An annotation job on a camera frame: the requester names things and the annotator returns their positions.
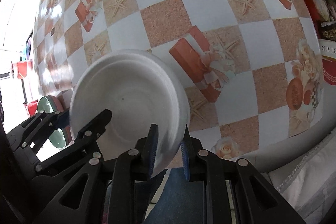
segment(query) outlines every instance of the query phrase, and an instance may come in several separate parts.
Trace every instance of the metal rivet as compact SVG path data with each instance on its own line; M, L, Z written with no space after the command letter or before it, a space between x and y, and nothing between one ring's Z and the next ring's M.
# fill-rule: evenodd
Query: metal rivet
M130 156L135 156L135 155L137 155L138 153L139 153L139 151L136 150L136 149L131 149L131 150L128 151L128 154L129 154Z
M100 154L99 152L96 151L96 152L93 152L93 153L92 153L92 157L100 159L101 154Z
M40 172L42 170L42 166L40 164L35 166L36 172Z
M249 164L249 162L246 159L239 159L238 164L240 166L247 166Z
M200 156L205 157L205 156L209 155L209 152L207 150L205 150L205 149L201 149L200 151L198 151L198 154Z
M89 163L91 165L97 165L99 163L99 159L98 158L92 158L89 160Z

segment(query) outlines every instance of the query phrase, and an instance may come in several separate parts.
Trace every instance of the checkered tablecloth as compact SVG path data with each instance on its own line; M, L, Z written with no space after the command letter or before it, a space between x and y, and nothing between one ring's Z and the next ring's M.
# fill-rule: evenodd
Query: checkered tablecloth
M169 53L193 26L228 60L231 74L215 87L216 102ZM59 96L68 106L88 66L125 48L151 52L172 68L189 98L191 136L220 157L284 140L322 117L323 97L312 97L316 90L304 98L314 109L302 103L306 109L291 110L286 100L293 78L301 78L304 88L314 81L312 90L322 81L319 44L303 0L293 0L290 9L279 0L41 0L34 69L43 95Z

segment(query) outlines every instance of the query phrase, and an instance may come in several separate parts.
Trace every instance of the starfish print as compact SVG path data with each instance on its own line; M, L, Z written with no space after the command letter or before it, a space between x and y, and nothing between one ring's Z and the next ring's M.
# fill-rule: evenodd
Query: starfish print
M243 4L243 9L242 9L242 14L241 15L245 15L247 13L248 8L251 8L251 9L255 10L255 6L252 4L253 0L234 0L234 1Z
M97 52L100 52L106 45L106 41L104 41L99 47L97 47L96 43L93 43L93 51L89 53L90 56L94 56Z
M112 8L114 8L112 17L115 17L119 9L127 9L125 5L123 5L123 2L125 0L114 0L115 4L112 4Z
M232 41L231 43L229 43L227 45L226 42L224 42L223 39L218 35L218 33L215 33L215 37L216 37L216 40L217 40L218 44L220 44L221 47L222 47L222 52L224 52L224 54L228 58L230 58L231 60L234 60L235 58L233 57L233 55L230 51L233 49L233 47L238 45L240 40L237 38L236 40Z
M188 101L190 105L190 118L192 118L193 116L196 116L199 119L201 119L203 122L205 122L205 118L199 112L199 109L207 103L206 99L203 99L198 103L193 103L189 98L188 98Z

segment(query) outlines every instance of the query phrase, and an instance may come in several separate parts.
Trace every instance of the white pillow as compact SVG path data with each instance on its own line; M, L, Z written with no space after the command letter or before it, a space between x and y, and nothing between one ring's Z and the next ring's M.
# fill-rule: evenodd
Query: white pillow
M281 183L269 173L274 187L307 224L318 224L336 200L336 129L310 150Z

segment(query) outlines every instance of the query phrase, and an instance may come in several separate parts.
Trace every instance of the rose print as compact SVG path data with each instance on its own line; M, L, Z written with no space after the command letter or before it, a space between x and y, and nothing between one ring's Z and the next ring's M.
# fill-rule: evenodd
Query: rose print
M224 160L229 160L243 154L239 150L238 144L231 137L223 137L218 140L211 151Z

